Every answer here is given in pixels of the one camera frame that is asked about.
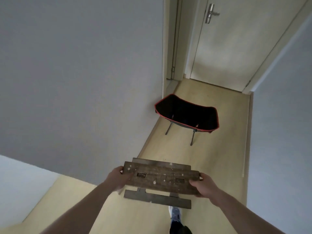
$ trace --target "light wood laminate floor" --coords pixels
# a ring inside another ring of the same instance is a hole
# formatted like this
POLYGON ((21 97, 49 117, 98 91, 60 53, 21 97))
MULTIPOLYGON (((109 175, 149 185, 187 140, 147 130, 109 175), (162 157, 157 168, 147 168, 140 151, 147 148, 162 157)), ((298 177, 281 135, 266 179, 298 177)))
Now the light wood laminate floor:
MULTIPOLYGON (((168 135, 165 135, 170 122, 160 118, 140 157, 189 164, 193 170, 209 174, 220 188, 243 201, 242 174, 249 97, 191 79, 183 79, 175 94, 195 104, 215 107, 220 128, 211 134, 195 133, 193 146, 190 146, 191 129, 173 124, 168 135)), ((2 233, 39 233, 94 187, 61 176, 22 224, 2 233)), ((235 233, 222 212, 208 199, 182 197, 192 200, 192 209, 182 212, 182 222, 193 234, 235 233)), ((107 199, 91 233, 160 234, 168 233, 169 225, 167 206, 123 199, 122 192, 121 195, 113 193, 107 199)))

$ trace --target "metal chair leg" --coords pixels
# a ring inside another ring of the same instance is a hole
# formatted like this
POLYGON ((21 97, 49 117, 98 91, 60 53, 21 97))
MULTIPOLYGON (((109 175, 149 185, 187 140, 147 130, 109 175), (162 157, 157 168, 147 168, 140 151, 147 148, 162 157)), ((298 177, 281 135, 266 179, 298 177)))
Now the metal chair leg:
POLYGON ((197 130, 193 130, 193 137, 192 137, 192 141, 191 141, 191 146, 193 145, 193 138, 194 138, 194 134, 197 130))
POLYGON ((167 132, 165 133, 165 135, 167 135, 167 134, 168 134, 168 131, 169 131, 169 129, 170 129, 170 127, 171 127, 172 123, 173 123, 173 122, 171 122, 171 123, 170 123, 170 126, 169 126, 169 128, 168 128, 167 132))

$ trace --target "door handle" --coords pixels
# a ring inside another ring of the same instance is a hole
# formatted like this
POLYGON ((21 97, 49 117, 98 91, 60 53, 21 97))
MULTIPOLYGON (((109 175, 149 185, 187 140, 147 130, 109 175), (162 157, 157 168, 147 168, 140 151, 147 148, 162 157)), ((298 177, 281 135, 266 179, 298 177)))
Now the door handle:
POLYGON ((209 23, 210 23, 210 19, 211 19, 211 17, 212 17, 213 15, 220 15, 220 13, 218 13, 218 12, 213 12, 214 6, 215 6, 215 5, 214 5, 213 3, 211 3, 211 4, 209 5, 205 24, 209 24, 209 23))

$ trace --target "person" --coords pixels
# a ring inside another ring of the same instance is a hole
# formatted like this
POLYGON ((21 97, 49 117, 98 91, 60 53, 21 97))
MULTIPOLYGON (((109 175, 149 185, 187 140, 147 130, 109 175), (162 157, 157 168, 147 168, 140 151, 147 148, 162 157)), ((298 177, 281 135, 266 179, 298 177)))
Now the person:
MULTIPOLYGON (((122 174, 123 166, 113 169, 103 183, 98 185, 80 202, 66 211, 41 234, 88 234, 95 222, 105 200, 114 191, 123 188, 133 174, 122 174)), ((202 180, 189 181, 197 188, 200 195, 210 199, 219 207, 238 234, 284 234, 282 231, 256 215, 234 197, 219 189, 211 177, 201 173, 202 180)), ((181 222, 181 210, 169 207, 171 216, 170 234, 191 234, 191 231, 181 222)))

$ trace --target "black chair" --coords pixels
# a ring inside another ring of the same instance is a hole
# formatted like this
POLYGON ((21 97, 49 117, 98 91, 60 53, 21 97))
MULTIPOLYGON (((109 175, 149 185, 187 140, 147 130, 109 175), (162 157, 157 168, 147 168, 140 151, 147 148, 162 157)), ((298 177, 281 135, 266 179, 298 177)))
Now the black chair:
POLYGON ((155 112, 171 122, 166 135, 172 123, 193 129, 191 146, 195 132, 211 133, 219 128, 218 113, 214 107, 196 105, 174 94, 169 94, 156 103, 155 112))

